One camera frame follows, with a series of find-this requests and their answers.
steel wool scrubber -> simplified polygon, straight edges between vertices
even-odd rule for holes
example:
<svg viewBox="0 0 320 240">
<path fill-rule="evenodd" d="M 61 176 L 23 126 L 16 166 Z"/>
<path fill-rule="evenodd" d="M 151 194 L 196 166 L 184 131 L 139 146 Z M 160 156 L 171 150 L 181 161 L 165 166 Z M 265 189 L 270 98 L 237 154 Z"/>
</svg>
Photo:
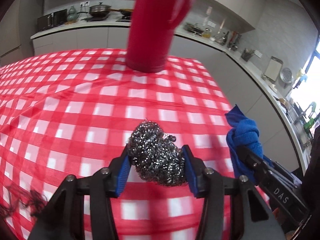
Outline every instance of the steel wool scrubber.
<svg viewBox="0 0 320 240">
<path fill-rule="evenodd" d="M 128 155 L 143 180 L 162 186 L 186 183 L 182 150 L 175 141 L 175 136 L 165 134 L 157 123 L 148 120 L 133 131 L 128 141 Z"/>
</svg>

white countertop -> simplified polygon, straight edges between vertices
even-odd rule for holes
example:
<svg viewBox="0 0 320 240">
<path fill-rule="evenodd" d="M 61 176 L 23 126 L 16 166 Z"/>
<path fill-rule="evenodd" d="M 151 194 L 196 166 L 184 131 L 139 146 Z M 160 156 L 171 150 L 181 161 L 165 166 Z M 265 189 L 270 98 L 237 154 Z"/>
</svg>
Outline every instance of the white countertop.
<svg viewBox="0 0 320 240">
<path fill-rule="evenodd" d="M 110 15 L 107 20 L 97 21 L 97 22 L 86 22 L 84 20 L 79 19 L 74 24 L 61 25 L 61 26 L 58 26 L 58 27 L 55 27 L 55 28 L 52 28 L 49 30 L 38 32 L 35 35 L 31 36 L 30 39 L 33 40 L 33 39 L 39 38 L 41 36 L 49 35 L 49 34 L 52 34 L 55 32 L 66 31 L 66 30 L 77 29 L 77 28 L 102 27 L 102 26 L 106 26 L 106 27 L 107 26 L 119 26 L 119 27 L 129 27 L 130 26 L 130 23 L 127 23 L 127 22 L 116 22 L 116 20 L 118 18 L 119 18 L 118 15 L 117 16 Z M 224 53 L 229 55 L 233 60 L 235 60 L 244 69 L 244 71 L 246 71 L 255 80 L 255 82 L 264 91 L 266 96 L 270 99 L 270 102 L 274 105 L 275 109 L 278 111 L 279 116 L 283 119 L 284 124 L 286 125 L 287 130 L 289 131 L 289 133 L 293 139 L 294 145 L 298 151 L 298 156 L 299 156 L 300 163 L 302 166 L 302 172 L 304 174 L 306 172 L 306 168 L 308 166 L 307 156 L 305 156 L 305 154 L 301 150 L 298 138 L 297 138 L 296 134 L 294 133 L 294 130 L 292 128 L 290 121 L 288 120 L 285 113 L 282 111 L 281 107 L 278 104 L 278 101 L 275 100 L 275 98 L 274 98 L 274 96 L 277 98 L 281 98 L 282 96 L 279 93 L 275 93 L 269 87 L 269 84 L 261 78 L 262 72 L 250 61 L 245 62 L 243 59 L 241 59 L 241 57 L 240 57 L 241 54 L 238 51 L 236 51 L 236 52 L 229 51 L 227 47 L 221 46 L 216 42 L 212 42 L 209 39 L 206 39 L 206 38 L 203 38 L 200 36 L 195 36 L 191 33 L 188 33 L 187 31 L 185 31 L 183 29 L 182 26 L 179 26 L 175 30 L 175 34 L 182 36 L 182 37 L 185 37 L 185 38 L 192 39 L 194 41 L 201 42 L 205 45 L 208 45 L 210 47 L 213 47 L 213 48 L 216 48 L 216 49 L 223 51 Z"/>
</svg>

wall tile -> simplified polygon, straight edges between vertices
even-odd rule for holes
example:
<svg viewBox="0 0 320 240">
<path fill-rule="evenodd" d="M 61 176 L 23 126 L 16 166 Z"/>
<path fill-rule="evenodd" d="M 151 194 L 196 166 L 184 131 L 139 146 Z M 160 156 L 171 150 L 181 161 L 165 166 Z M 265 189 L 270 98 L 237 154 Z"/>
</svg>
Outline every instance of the wall tile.
<svg viewBox="0 0 320 240">
<path fill-rule="evenodd" d="M 295 76 L 303 68 L 313 52 L 317 30 L 304 8 L 288 0 L 267 0 L 257 29 L 243 35 L 240 48 L 250 46 L 262 53 L 262 58 L 253 56 L 250 61 L 265 72 L 271 56 L 284 62 L 283 67 L 292 70 Z M 276 81 L 279 92 L 285 96 L 290 86 L 283 88 Z"/>
</svg>

kitchen counter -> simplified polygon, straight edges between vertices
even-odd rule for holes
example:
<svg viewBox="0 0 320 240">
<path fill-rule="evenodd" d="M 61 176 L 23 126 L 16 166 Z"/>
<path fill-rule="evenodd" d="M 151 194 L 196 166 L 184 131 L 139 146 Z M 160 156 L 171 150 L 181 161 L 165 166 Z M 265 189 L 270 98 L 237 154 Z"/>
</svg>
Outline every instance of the kitchen counter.
<svg viewBox="0 0 320 240">
<path fill-rule="evenodd" d="M 84 20 L 78 20 L 78 22 L 74 24 L 69 25 L 61 25 L 49 30 L 45 30 L 39 33 L 36 33 L 35 35 L 31 36 L 30 39 L 37 39 L 49 34 L 73 30 L 73 29 L 81 29 L 81 28 L 92 28 L 92 27 L 130 27 L 130 23 L 127 22 L 116 22 L 116 20 L 119 18 L 119 16 L 110 16 L 105 21 L 98 21 L 98 22 L 86 22 Z M 209 46 L 211 48 L 214 48 L 218 51 L 221 51 L 225 53 L 229 58 L 231 58 L 237 65 L 239 65 L 243 71 L 255 82 L 255 84 L 260 88 L 262 93 L 266 96 L 270 104 L 273 106 L 275 111 L 277 112 L 280 120 L 282 121 L 289 137 L 291 137 L 291 142 L 296 150 L 296 155 L 299 158 L 299 162 L 302 166 L 302 172 L 303 174 L 306 171 L 306 168 L 308 166 L 308 157 L 306 154 L 304 154 L 301 150 L 299 141 L 297 139 L 297 136 L 294 132 L 294 129 L 288 120 L 286 114 L 283 112 L 281 106 L 278 104 L 278 101 L 274 98 L 281 98 L 282 96 L 279 93 L 275 93 L 270 87 L 269 84 L 261 78 L 262 72 L 250 61 L 245 62 L 243 59 L 241 59 L 241 54 L 236 51 L 229 51 L 226 46 L 221 46 L 217 44 L 216 42 L 212 42 L 209 39 L 205 39 L 200 36 L 195 36 L 191 33 L 186 32 L 182 26 L 179 26 L 175 30 L 175 35 L 178 37 L 186 38 L 192 41 L 196 41 L 198 43 L 204 44 L 206 46 Z"/>
</svg>

cabinet drawer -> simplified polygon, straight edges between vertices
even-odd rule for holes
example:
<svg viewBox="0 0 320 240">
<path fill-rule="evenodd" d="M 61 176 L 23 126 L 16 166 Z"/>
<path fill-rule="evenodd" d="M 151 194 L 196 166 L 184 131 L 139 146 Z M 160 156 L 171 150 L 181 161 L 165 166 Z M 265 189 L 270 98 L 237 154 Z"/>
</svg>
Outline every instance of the cabinet drawer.
<svg viewBox="0 0 320 240">
<path fill-rule="evenodd" d="M 247 76 L 242 68 L 226 54 L 222 54 L 210 74 L 226 95 Z"/>
<path fill-rule="evenodd" d="M 289 171 L 299 168 L 296 153 L 285 128 L 263 144 L 263 153 L 273 161 L 279 162 Z"/>
<path fill-rule="evenodd" d="M 17 62 L 23 59 L 23 55 L 20 48 L 8 53 L 7 55 L 1 57 L 0 64 L 1 66 L 9 65 L 11 63 Z"/>
<path fill-rule="evenodd" d="M 264 95 L 253 105 L 246 116 L 256 122 L 260 131 L 259 140 L 262 144 L 284 128 L 277 111 Z"/>
<path fill-rule="evenodd" d="M 42 54 L 48 54 L 53 52 L 53 45 L 49 44 L 49 45 L 45 45 L 39 48 L 35 48 L 35 56 L 39 56 Z"/>
<path fill-rule="evenodd" d="M 226 94 L 229 102 L 233 106 L 237 104 L 244 114 L 251 109 L 261 95 L 262 91 L 248 75 Z"/>
<path fill-rule="evenodd" d="M 110 27 L 108 48 L 126 49 L 129 37 L 129 28 Z"/>
<path fill-rule="evenodd" d="M 170 55 L 199 60 L 212 75 L 223 53 L 201 43 L 174 36 Z"/>
<path fill-rule="evenodd" d="M 107 27 L 95 27 L 78 29 L 77 31 L 77 48 L 78 49 L 97 49 L 107 48 L 108 44 Z"/>
<path fill-rule="evenodd" d="M 36 38 L 32 42 L 34 48 L 39 48 L 45 45 L 52 44 L 52 35 Z"/>
<path fill-rule="evenodd" d="M 77 49 L 76 30 L 52 34 L 53 52 Z"/>
</svg>

